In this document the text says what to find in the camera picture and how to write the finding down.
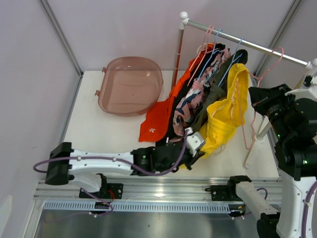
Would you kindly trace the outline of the black shorts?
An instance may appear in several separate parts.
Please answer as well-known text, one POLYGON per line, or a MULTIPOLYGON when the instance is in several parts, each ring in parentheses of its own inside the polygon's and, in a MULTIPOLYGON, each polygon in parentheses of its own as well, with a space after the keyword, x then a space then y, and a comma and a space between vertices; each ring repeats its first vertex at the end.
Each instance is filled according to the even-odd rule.
POLYGON ((193 78, 189 84, 189 90, 184 97, 180 99, 172 115, 172 129, 169 130, 166 137, 156 142, 156 146, 163 145, 166 139, 171 141, 178 140, 180 136, 183 136, 184 129, 193 123, 196 115, 201 110, 200 106, 203 103, 203 99, 205 99, 204 93, 206 93, 210 87, 209 81, 207 81, 208 78, 212 74, 215 74, 230 56, 230 49, 221 44, 219 52, 213 55, 209 65, 200 78, 198 77, 203 67, 201 69, 198 68, 197 72, 199 72, 199 75, 193 78))

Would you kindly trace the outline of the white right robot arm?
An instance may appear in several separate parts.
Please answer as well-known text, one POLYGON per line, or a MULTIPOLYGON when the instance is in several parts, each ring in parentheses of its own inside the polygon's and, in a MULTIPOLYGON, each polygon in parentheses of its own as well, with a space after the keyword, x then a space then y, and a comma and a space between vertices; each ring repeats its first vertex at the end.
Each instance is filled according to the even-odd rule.
POLYGON ((253 109, 267 116, 277 137, 275 156, 282 176, 282 204, 276 210, 247 176, 228 181, 227 196, 241 199, 257 221, 261 238, 312 237, 313 203, 317 192, 317 103, 299 97, 286 84, 250 87, 253 109))

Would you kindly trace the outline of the pink patterned shorts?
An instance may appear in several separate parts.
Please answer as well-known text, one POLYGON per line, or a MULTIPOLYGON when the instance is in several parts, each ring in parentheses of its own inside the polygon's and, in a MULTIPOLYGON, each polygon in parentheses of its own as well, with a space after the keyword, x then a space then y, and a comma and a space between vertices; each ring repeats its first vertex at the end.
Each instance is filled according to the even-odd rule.
POLYGON ((190 78, 176 93, 169 116, 165 139, 177 140, 187 127, 198 131, 207 120, 207 106, 226 95, 224 86, 218 86, 226 73, 231 52, 225 45, 217 44, 215 50, 207 53, 190 73, 190 78))

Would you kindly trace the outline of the blue hanger of patterned shorts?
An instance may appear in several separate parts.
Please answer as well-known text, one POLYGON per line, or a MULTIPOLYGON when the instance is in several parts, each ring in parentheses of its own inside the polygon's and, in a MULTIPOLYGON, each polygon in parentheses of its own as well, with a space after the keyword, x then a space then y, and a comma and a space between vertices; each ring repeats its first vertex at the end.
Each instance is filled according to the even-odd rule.
POLYGON ((209 65, 209 63, 210 63, 210 61, 211 61, 213 55, 214 55, 216 52, 219 52, 219 49, 216 48, 215 45, 216 45, 217 37, 218 37, 218 35, 220 34, 221 31, 222 31, 222 28, 220 28, 220 29, 218 30, 218 33, 217 33, 216 36, 215 36, 215 42, 214 42, 214 47, 213 47, 212 53, 211 53, 209 59, 207 60, 207 62, 205 63, 205 65, 203 66, 202 71, 200 72, 200 75, 199 75, 198 78, 200 78, 200 77, 202 76, 202 74, 204 73, 204 71, 205 71, 205 69, 207 68, 207 66, 209 65))

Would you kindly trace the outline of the olive green shorts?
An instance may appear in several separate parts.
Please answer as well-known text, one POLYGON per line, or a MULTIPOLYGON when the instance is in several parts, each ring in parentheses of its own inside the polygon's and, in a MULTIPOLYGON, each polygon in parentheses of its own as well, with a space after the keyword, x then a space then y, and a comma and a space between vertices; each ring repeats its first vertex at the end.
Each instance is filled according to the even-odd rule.
MULTIPOLYGON (((245 49, 241 49, 237 51, 236 56, 241 55, 241 58, 234 64, 241 63, 246 64, 248 62, 248 52, 245 49)), ((209 81, 209 89, 206 93, 204 93, 205 99, 203 99, 203 103, 200 106, 200 111, 196 115, 195 120, 190 125, 190 127, 193 129, 194 132, 199 131, 201 127, 204 125, 204 123, 208 120, 208 113, 207 113, 207 107, 213 104, 216 101, 220 101, 221 99, 225 98, 227 96, 227 78, 228 73, 224 79, 224 82, 222 84, 222 87, 218 87, 218 83, 222 79, 223 74, 226 72, 230 62, 231 62, 232 56, 229 57, 228 60, 226 60, 221 66, 220 69, 211 76, 209 81)))

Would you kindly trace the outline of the pink hanger of black shorts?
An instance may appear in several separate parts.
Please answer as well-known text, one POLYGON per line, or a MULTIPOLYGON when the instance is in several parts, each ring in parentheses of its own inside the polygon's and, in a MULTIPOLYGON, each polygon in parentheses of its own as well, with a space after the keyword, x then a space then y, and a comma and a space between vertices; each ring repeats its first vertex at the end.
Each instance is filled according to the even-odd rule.
POLYGON ((204 36, 204 39, 203 39, 203 43, 202 43, 202 45, 201 45, 201 51, 200 51, 200 53, 197 55, 197 57, 196 57, 195 60, 194 60, 194 64, 195 64, 195 62, 196 62, 197 60, 199 60, 199 63, 198 63, 198 65, 197 65, 197 67, 195 68, 195 71, 194 71, 193 75, 191 76, 190 80, 188 81, 188 84, 187 84, 188 86, 189 86, 189 84, 191 83, 191 81, 193 80, 193 78, 194 78, 194 76, 195 76, 195 73, 198 71, 199 66, 201 65, 201 63, 202 63, 204 57, 205 57, 206 54, 207 54, 207 51, 208 51, 208 48, 209 48, 209 39, 210 39, 210 35, 211 35, 211 33, 212 33, 213 30, 214 30, 214 26, 211 26, 211 25, 210 25, 210 26, 208 27, 208 30, 207 30, 206 33, 205 33, 205 36, 204 36))

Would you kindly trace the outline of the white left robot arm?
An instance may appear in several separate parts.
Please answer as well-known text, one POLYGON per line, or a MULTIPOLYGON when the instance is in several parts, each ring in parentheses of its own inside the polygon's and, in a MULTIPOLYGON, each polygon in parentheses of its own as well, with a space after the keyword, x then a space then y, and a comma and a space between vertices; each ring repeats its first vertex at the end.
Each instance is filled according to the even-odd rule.
POLYGON ((192 151, 182 141, 113 154, 80 151, 70 142, 63 142, 50 152, 45 183, 71 183, 103 198, 107 194, 103 182, 106 176, 163 176, 177 172, 181 166, 191 170, 204 154, 200 148, 192 151))

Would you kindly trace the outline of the yellow shorts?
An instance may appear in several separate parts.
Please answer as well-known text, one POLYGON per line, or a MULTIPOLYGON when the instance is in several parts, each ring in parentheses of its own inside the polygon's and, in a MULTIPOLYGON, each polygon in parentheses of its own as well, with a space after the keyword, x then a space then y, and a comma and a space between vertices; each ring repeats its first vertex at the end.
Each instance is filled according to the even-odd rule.
POLYGON ((201 122, 190 126, 199 132, 205 144, 200 148, 202 159, 209 157, 220 146, 235 135, 238 127, 245 123, 248 108, 249 72, 242 63, 233 64, 228 71, 226 92, 212 103, 208 103, 201 122))

